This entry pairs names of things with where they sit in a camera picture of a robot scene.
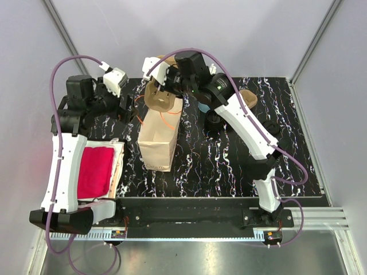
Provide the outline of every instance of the gray floor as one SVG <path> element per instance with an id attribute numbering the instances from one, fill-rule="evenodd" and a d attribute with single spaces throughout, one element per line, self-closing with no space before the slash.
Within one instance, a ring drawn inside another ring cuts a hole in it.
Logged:
<path id="1" fill-rule="evenodd" d="M 72 258 L 96 242 L 75 242 Z M 61 249 L 65 242 L 57 242 Z M 290 246 L 280 249 L 248 247 L 238 242 L 125 242 L 118 246 L 122 263 L 111 274 L 347 274 L 332 232 L 305 231 Z M 86 274 L 108 269 L 114 254 L 99 247 L 75 265 Z M 42 274 L 75 274 L 65 255 L 47 255 Z"/>

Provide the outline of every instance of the red cloth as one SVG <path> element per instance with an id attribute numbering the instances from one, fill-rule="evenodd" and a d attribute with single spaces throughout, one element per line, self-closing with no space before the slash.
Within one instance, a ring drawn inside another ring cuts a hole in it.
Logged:
<path id="1" fill-rule="evenodd" d="M 85 147 L 81 157 L 78 199 L 98 198 L 110 190 L 114 149 Z"/>

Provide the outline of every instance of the black marble table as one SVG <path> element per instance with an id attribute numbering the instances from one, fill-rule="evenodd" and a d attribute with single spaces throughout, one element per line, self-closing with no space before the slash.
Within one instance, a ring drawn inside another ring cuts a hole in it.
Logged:
<path id="1" fill-rule="evenodd" d="M 307 169 L 309 180 L 305 185 L 292 187 L 278 183 L 283 197 L 319 197 L 321 191 L 306 146 L 304 134 L 297 117 L 295 105 L 285 78 L 235 78 L 240 89 L 249 89 L 257 95 L 258 102 L 252 109 L 260 120 L 277 121 L 281 133 L 277 136 L 291 139 L 287 150 Z M 132 91 L 136 98 L 144 93 L 145 82 L 129 79 L 125 91 Z M 205 114 L 199 111 L 195 98 L 185 96 L 177 146 L 170 172 L 147 170 L 138 147 L 140 122 L 134 119 L 122 125 L 109 117 L 96 119 L 90 139 L 121 138 L 128 141 L 129 157 L 126 170 L 119 184 L 117 197 L 254 197 L 256 189 L 247 177 L 244 162 L 248 149 L 230 126 L 219 132 L 204 129 Z M 144 117 L 147 107 L 137 100 L 139 115 Z M 302 172 L 293 162 L 282 157 L 276 166 L 276 175 L 299 181 Z"/>

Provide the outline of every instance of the gray wall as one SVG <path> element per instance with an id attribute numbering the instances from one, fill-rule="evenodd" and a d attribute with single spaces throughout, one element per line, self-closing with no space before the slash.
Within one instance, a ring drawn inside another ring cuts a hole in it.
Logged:
<path id="1" fill-rule="evenodd" d="M 1 274 L 25 274 L 36 227 L 28 222 L 45 194 L 52 158 L 48 80 L 68 56 L 41 1 L 0 1 Z M 74 63 L 56 76 L 60 99 Z"/>
<path id="2" fill-rule="evenodd" d="M 296 90 L 326 184 L 367 270 L 367 1 L 344 1 Z"/>
<path id="3" fill-rule="evenodd" d="M 233 76 L 291 77 L 332 0 L 53 2 L 79 53 L 130 77 L 142 77 L 145 57 L 185 47 L 211 52 Z"/>

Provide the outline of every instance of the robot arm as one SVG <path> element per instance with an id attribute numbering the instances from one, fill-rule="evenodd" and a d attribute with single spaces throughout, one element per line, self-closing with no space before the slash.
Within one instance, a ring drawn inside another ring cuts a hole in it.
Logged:
<path id="1" fill-rule="evenodd" d="M 84 206 L 77 201 L 77 184 L 81 157 L 87 144 L 89 129 L 95 118 L 109 115 L 128 123 L 135 115 L 133 100 L 130 95 L 124 97 L 121 104 L 120 92 L 127 81 L 126 74 L 109 66 L 103 68 L 106 73 L 98 80 L 91 76 L 72 76 L 67 80 L 67 95 L 63 98 L 58 116 L 63 136 L 63 151 L 56 200 L 50 224 L 51 231 L 71 234 L 87 234 L 96 222 L 115 215 L 115 202 L 99 200 Z M 44 200 L 41 209 L 31 211 L 31 223 L 45 229 L 46 217 L 51 205 L 52 191 L 58 161 L 57 129 L 52 117 L 53 157 Z"/>
<path id="2" fill-rule="evenodd" d="M 152 77 L 148 78 L 147 72 L 158 60 L 155 57 L 145 59 L 144 78 L 151 80 L 158 91 L 177 96 L 182 96 L 183 93 L 192 94 L 232 126 L 249 149 L 251 156 L 248 171 L 252 173 L 251 177 L 257 188 L 260 208 L 270 215 L 278 215 L 282 206 L 274 196 L 271 178 L 275 173 L 275 161 L 280 155 L 271 145 L 284 148 L 283 142 L 268 133 L 243 99 L 247 112 L 242 110 L 227 76 L 223 73 L 212 75 L 201 53 L 178 53 L 175 55 L 177 68 L 162 62 L 152 71 Z"/>

